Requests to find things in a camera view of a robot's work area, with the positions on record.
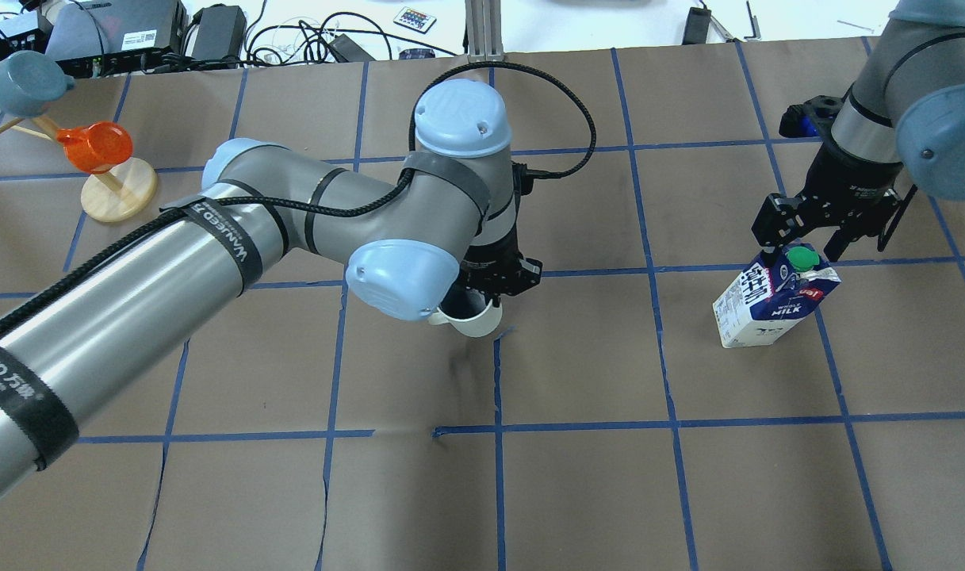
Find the purple carton label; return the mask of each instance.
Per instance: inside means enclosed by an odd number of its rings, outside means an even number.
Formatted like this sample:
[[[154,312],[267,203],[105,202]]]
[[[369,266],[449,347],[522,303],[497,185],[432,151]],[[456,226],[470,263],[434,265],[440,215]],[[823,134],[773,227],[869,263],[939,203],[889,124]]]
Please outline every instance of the purple carton label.
[[[802,243],[813,250],[813,246]],[[828,293],[841,283],[837,272],[823,258],[815,268],[797,272],[786,253],[772,267],[760,255],[739,276],[744,303],[757,321],[802,319],[817,308]]]

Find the light blue joint cap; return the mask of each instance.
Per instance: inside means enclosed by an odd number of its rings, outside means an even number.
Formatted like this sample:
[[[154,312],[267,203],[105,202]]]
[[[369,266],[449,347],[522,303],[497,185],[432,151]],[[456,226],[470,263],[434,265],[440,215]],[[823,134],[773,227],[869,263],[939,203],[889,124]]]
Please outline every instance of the light blue joint cap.
[[[458,271],[458,261],[432,243],[380,240],[352,253],[345,281],[360,300],[385,314],[421,321],[443,301]]]
[[[429,151],[456,159],[493,155],[511,144],[504,98],[471,79],[432,87],[415,105],[415,136]]]
[[[965,199],[965,86],[921,98],[898,121],[898,155],[931,196]]]
[[[221,173],[224,173],[225,169],[228,169],[228,164],[238,158],[246,151],[257,148],[258,146],[284,146],[280,144],[269,144],[269,142],[257,141],[257,140],[246,140],[246,138],[238,138],[238,140],[226,140],[223,144],[218,145],[217,151],[214,151],[214,156],[204,165],[204,174],[200,177],[200,188],[207,189],[216,182],[218,178],[221,178]]]
[[[75,84],[45,54],[15,52],[0,62],[0,109],[15,117],[38,117]]]
[[[901,0],[891,17],[899,21],[965,28],[965,0]]]

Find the white floor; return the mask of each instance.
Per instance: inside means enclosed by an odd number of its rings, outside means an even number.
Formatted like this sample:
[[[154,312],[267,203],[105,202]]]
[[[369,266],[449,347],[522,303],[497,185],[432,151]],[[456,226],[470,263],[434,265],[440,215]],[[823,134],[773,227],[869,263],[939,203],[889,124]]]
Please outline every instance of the white floor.
[[[47,0],[48,18],[55,20],[67,0]],[[195,12],[213,4],[213,0],[184,0],[188,11]],[[235,0],[252,22],[260,11],[261,0]],[[807,37],[878,36],[887,22],[896,0],[752,0],[758,17],[762,39],[794,40]],[[683,26],[693,0],[504,0],[504,51],[555,52],[595,50],[596,48],[628,48],[635,46],[671,46],[680,43]],[[708,1],[715,17],[733,36],[749,36],[750,20],[743,0]],[[0,0],[0,11],[15,10],[17,0]],[[417,33],[392,22],[403,6],[436,16],[428,33]],[[259,28],[295,23],[304,17],[322,21],[335,11],[352,11],[373,18],[388,33],[434,44],[461,53],[464,36],[465,5],[460,0],[269,0]],[[368,29],[369,25],[351,16],[332,19],[330,25],[340,28]],[[294,33],[265,35],[272,46],[287,47],[297,40]],[[355,39],[373,57],[385,59],[387,52],[378,36],[359,35]],[[711,42],[720,42],[711,33]],[[403,48],[414,44],[393,43],[395,57]]]

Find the bottle cap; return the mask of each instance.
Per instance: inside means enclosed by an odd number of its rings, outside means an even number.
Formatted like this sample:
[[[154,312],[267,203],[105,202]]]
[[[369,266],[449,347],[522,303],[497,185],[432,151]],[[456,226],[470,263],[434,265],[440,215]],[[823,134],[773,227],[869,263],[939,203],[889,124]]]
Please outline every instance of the bottle cap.
[[[820,254],[804,246],[790,248],[786,253],[793,270],[810,271],[820,263]]]

